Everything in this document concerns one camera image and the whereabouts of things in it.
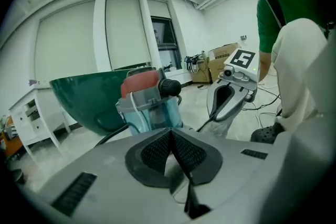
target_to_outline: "white cabinet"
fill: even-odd
[[[31,86],[9,111],[22,144],[33,159],[28,145],[50,138],[58,148],[59,142],[53,131],[64,124],[70,132],[61,106],[50,88],[37,84]]]

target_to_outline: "white pants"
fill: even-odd
[[[308,67],[327,44],[321,29],[308,19],[284,26],[273,46],[271,59],[278,75],[282,116],[276,118],[286,131],[293,131],[317,111],[304,82]]]

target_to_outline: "cardboard box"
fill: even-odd
[[[227,44],[209,51],[209,69],[212,81],[218,79],[219,73],[224,69],[225,60],[238,48],[238,43]]]
[[[200,83],[209,83],[211,82],[211,75],[210,70],[208,67],[208,58],[205,58],[204,60],[201,60],[198,62],[198,72],[197,73],[191,73],[191,78],[194,83],[200,82]]]

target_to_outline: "white floor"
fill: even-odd
[[[191,85],[182,89],[182,103],[180,113],[184,124],[197,129],[207,119],[208,113],[206,108],[207,87],[204,85],[198,89],[197,85]],[[268,75],[260,87],[278,95],[277,77]],[[263,90],[258,90],[254,100],[255,106],[272,102],[276,97]],[[258,112],[241,111],[233,121],[229,132],[228,139],[238,139],[249,141],[251,133],[261,128],[258,117],[259,113],[271,112],[276,113],[280,100],[276,100],[272,105],[267,106]],[[254,108],[253,104],[246,104],[245,108]],[[274,123],[274,115],[262,114],[260,120],[263,126],[270,126]],[[121,139],[131,135],[129,130],[116,135],[110,141]],[[100,140],[99,136],[84,127],[74,130],[69,135],[61,137],[60,153],[53,145],[51,140],[45,140],[36,143],[32,147],[32,152],[37,159],[36,165],[28,154],[25,154],[21,160],[11,163],[12,168],[21,168],[27,178],[26,186],[33,191],[38,192],[43,184],[56,172],[71,163],[85,152],[92,149]]]

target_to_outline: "green bowl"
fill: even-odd
[[[63,108],[87,129],[107,135],[124,125],[116,103],[127,70],[118,70],[50,81],[51,88]]]

